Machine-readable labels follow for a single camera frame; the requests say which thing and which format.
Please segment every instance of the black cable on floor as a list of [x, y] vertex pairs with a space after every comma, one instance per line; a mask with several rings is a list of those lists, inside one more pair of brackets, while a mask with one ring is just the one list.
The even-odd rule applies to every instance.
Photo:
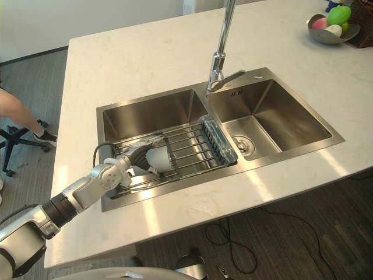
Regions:
[[329, 270], [331, 271], [331, 273], [333, 274], [333, 278], [335, 280], [337, 280], [337, 276], [332, 268], [332, 266], [327, 262], [327, 260], [325, 259], [325, 257], [323, 256], [322, 252], [321, 252], [321, 245], [320, 245], [320, 238], [316, 232], [316, 230], [314, 229], [314, 227], [309, 223], [307, 222], [305, 219], [301, 218], [301, 217], [298, 217], [298, 216], [295, 216], [295, 215], [292, 215], [292, 214], [286, 214], [286, 213], [276, 213], [276, 212], [270, 212], [270, 211], [267, 211], [263, 208], [259, 208], [260, 210], [262, 210], [263, 212], [267, 213], [267, 214], [271, 214], [271, 215], [279, 215], [279, 216], [287, 216], [287, 217], [291, 217], [291, 218], [295, 218], [295, 219], [298, 219], [302, 222], [304, 222], [305, 224], [307, 224], [313, 231], [314, 235], [316, 236], [316, 239], [317, 239], [317, 247], [318, 247], [318, 251], [319, 251], [319, 255], [320, 255], [320, 258], [322, 259], [322, 261], [328, 266]]
[[[231, 227], [230, 227], [230, 223], [229, 223], [229, 218], [226, 218], [226, 220], [227, 220], [227, 227], [225, 227], [223, 225], [223, 223], [222, 223], [221, 220], [219, 220], [219, 223], [211, 223], [211, 224], [207, 225], [205, 227], [206, 238], [212, 244], [217, 245], [217, 246], [223, 246], [223, 245], [229, 244], [231, 259], [232, 259], [232, 262], [233, 262], [234, 266], [236, 267], [236, 269], [239, 272], [243, 273], [243, 274], [252, 274], [256, 270], [256, 268], [258, 267], [258, 259], [257, 259], [256, 255], [255, 255], [255, 253], [249, 247], [247, 247], [246, 245], [243, 245], [242, 243], [239, 243], [239, 242], [236, 242], [236, 241], [232, 240], [232, 238], [231, 238]], [[211, 230], [212, 227], [218, 227], [220, 229], [221, 234], [223, 235], [225, 241], [223, 241], [223, 242], [213, 241], [213, 239], [210, 237], [210, 234], [209, 234], [209, 231]], [[250, 253], [251, 258], [252, 258], [252, 262], [254, 263], [254, 267], [251, 270], [246, 271], [243, 268], [240, 268], [238, 266], [238, 264], [236, 263], [236, 260], [234, 258], [234, 254], [233, 254], [233, 244], [245, 248]]]
[[11, 217], [13, 217], [14, 215], [17, 215], [18, 213], [26, 210], [26, 209], [29, 209], [29, 208], [34, 208], [38, 206], [38, 204], [30, 204], [30, 205], [25, 205], [24, 207], [18, 209], [18, 210], [15, 210], [13, 213], [9, 214], [8, 216], [6, 216], [5, 218], [3, 218], [1, 221], [0, 221], [0, 226], [5, 222], [7, 221], [8, 219], [10, 219]]
[[365, 179], [368, 179], [368, 178], [373, 178], [373, 175], [369, 175], [369, 176], [365, 176], [365, 177], [360, 177], [360, 178], [356, 178], [356, 177], [350, 177], [350, 179], [352, 180], [365, 180]]

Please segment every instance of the person's leg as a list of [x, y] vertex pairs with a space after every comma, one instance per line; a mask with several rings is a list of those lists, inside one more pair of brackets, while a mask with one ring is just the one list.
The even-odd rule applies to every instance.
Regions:
[[56, 146], [57, 137], [45, 131], [25, 105], [3, 89], [0, 89], [0, 117], [8, 117], [17, 125], [26, 127], [39, 142]]

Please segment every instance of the drain strainer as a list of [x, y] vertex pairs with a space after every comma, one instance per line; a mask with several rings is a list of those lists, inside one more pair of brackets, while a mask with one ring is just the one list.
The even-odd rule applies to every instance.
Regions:
[[232, 139], [243, 156], [251, 156], [254, 153], [255, 145], [249, 138], [234, 136]]

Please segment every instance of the faucet handle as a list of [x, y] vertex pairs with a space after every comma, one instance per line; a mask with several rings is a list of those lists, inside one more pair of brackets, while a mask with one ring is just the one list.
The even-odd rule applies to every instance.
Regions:
[[239, 76], [242, 76], [244, 73], [246, 73], [245, 70], [239, 70], [236, 73], [233, 73], [232, 75], [230, 75], [230, 76], [228, 76], [228, 77], [226, 77], [222, 80], [212, 82], [211, 87], [208, 88], [208, 91], [215, 92], [218, 89], [221, 89], [226, 83], [230, 82], [231, 80], [234, 80], [234, 79], [238, 78]]

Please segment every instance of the marble countertop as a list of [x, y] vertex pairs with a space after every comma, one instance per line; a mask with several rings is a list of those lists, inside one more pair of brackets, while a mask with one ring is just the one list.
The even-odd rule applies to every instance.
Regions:
[[[306, 20], [325, 1], [236, 7], [224, 73], [268, 67], [346, 141], [109, 212], [97, 202], [47, 241], [45, 267], [84, 260], [310, 190], [373, 166], [373, 48], [321, 45]], [[52, 196], [92, 168], [96, 107], [207, 79], [224, 9], [72, 39]]]

